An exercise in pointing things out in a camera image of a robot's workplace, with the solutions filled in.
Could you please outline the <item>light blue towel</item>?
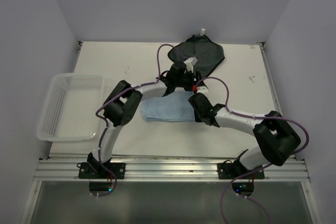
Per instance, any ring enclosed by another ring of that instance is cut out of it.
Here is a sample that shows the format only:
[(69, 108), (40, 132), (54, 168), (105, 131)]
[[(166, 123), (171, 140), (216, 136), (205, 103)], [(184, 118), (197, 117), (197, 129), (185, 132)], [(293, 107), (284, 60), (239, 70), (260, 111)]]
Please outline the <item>light blue towel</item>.
[(194, 122), (194, 109), (188, 102), (193, 92), (176, 91), (165, 97), (141, 102), (141, 115), (152, 122)]

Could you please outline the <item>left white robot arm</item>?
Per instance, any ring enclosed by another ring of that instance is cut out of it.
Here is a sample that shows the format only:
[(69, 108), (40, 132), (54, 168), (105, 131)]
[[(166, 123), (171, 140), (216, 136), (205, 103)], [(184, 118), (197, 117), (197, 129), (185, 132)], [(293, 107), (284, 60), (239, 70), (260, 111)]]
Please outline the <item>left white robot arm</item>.
[(96, 112), (96, 116), (105, 122), (99, 138), (98, 147), (87, 158), (90, 171), (97, 178), (112, 174), (108, 163), (112, 150), (122, 130), (134, 117), (141, 102), (170, 95), (177, 88), (194, 90), (194, 82), (200, 79), (200, 73), (194, 71), (195, 57), (174, 63), (166, 74), (152, 82), (132, 86), (125, 80), (120, 81)]

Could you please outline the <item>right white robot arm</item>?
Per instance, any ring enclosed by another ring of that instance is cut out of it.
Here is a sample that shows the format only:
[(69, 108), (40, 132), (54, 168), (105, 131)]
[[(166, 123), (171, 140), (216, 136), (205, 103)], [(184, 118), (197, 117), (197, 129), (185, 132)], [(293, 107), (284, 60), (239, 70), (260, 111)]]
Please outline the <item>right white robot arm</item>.
[(194, 109), (196, 122), (237, 130), (257, 141), (257, 147), (243, 151), (233, 162), (219, 164), (219, 171), (224, 173), (220, 178), (246, 178), (254, 169), (269, 163), (282, 166), (301, 144), (299, 135), (276, 111), (243, 117), (227, 110), (224, 104), (212, 105), (202, 93), (192, 95), (188, 101)]

